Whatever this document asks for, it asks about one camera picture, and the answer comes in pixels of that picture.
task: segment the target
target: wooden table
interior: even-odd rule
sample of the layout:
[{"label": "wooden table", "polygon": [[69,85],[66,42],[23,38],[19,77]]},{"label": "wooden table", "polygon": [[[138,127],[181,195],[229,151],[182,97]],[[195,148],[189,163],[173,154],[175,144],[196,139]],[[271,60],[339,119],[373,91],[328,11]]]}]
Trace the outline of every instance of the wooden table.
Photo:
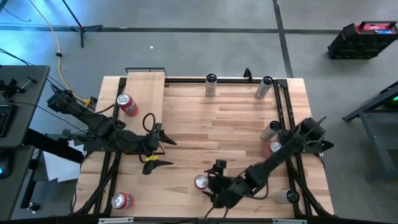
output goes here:
[{"label": "wooden table", "polygon": [[[97,110],[114,102],[119,78],[104,77]],[[311,116],[304,81],[300,78],[287,80],[298,123]],[[226,175],[237,175],[247,166],[264,160],[261,156],[264,143],[259,136],[270,121],[278,120],[278,115],[273,88],[263,100],[254,98],[256,88],[257,84],[218,84],[216,97],[207,98],[204,97],[204,84],[171,83],[165,87],[162,123],[167,135],[178,145],[165,144],[166,155],[159,159],[171,161],[174,165],[158,167],[151,175],[143,175],[137,156],[123,154],[116,192],[132,193],[134,207],[113,210],[112,216],[203,217],[211,202],[194,186],[196,175],[209,169],[216,159],[228,161]],[[103,157],[104,152],[94,152],[83,163],[75,210],[86,202],[98,185]],[[324,208],[333,213],[321,160],[313,154],[302,154],[302,160],[308,188]],[[108,187],[104,192],[101,211],[106,204]],[[244,198],[229,210],[227,217],[292,218],[292,206],[276,204],[273,199],[275,192],[288,188],[287,169],[283,164],[271,173],[267,199]],[[259,192],[258,196],[263,195],[264,191]],[[300,208],[304,212],[302,200]],[[223,214],[224,209],[214,209],[209,217],[222,217]]]}]

